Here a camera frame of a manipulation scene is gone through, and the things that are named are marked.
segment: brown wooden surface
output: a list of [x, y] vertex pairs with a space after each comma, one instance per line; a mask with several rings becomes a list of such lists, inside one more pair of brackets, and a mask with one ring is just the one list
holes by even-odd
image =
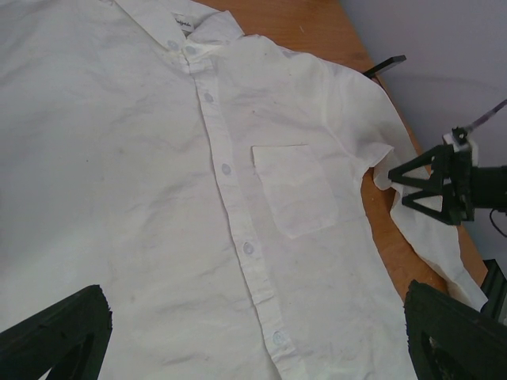
[[[199, 1], [218, 10], [229, 10], [247, 35], [267, 36], [286, 48], [309, 52], [358, 71], [373, 66], [337, 0]], [[407, 130], [418, 149], [411, 130]], [[373, 184], [371, 170], [364, 176], [361, 195], [380, 256], [401, 297], [405, 298], [412, 279], [446, 291], [445, 282], [415, 254], [392, 222], [389, 210], [394, 192], [381, 192]], [[482, 283], [486, 267], [463, 228], [459, 229], [459, 243], [465, 268], [477, 283]]]

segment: white button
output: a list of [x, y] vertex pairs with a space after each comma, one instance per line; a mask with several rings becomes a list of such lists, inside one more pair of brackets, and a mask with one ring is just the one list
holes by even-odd
[[222, 173], [228, 176], [231, 174], [231, 167], [228, 164], [222, 164]]
[[180, 50], [180, 45], [178, 45], [175, 41], [172, 40], [167, 41], [167, 46], [171, 50]]
[[243, 252], [246, 253], [247, 255], [251, 255], [252, 253], [254, 253], [254, 246], [251, 245], [248, 241], [243, 245]]
[[213, 102], [213, 97], [212, 97], [212, 95], [211, 95], [210, 93], [206, 93], [206, 94], [204, 95], [204, 99], [205, 99], [208, 103]]
[[197, 50], [193, 47], [193, 46], [187, 46], [185, 48], [185, 50], [187, 51], [187, 53], [189, 54], [196, 54], [197, 53]]
[[273, 334], [273, 343], [276, 346], [281, 346], [282, 344], [285, 344], [284, 334], [280, 331], [275, 331], [275, 333]]

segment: clothing tag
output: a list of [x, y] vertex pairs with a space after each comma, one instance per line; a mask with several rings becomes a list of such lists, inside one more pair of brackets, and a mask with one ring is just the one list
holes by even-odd
[[173, 16], [183, 32], [191, 33], [194, 31], [193, 20], [190, 16], [178, 13], [173, 13]]

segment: wall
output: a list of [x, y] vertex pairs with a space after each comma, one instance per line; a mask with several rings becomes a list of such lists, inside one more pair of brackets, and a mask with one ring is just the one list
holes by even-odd
[[[341, 0], [371, 57], [407, 60], [383, 75], [423, 149], [507, 97], [507, 2], [504, 0]], [[507, 165], [507, 108], [474, 133], [481, 166]], [[496, 214], [507, 231], [507, 218]], [[484, 258], [507, 274], [507, 239], [489, 211], [467, 223]]]

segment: shirt pocket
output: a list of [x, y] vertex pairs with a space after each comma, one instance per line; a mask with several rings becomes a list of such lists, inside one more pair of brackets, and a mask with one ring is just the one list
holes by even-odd
[[278, 229], [297, 238], [337, 222], [338, 209], [308, 145], [253, 146], [253, 161]]

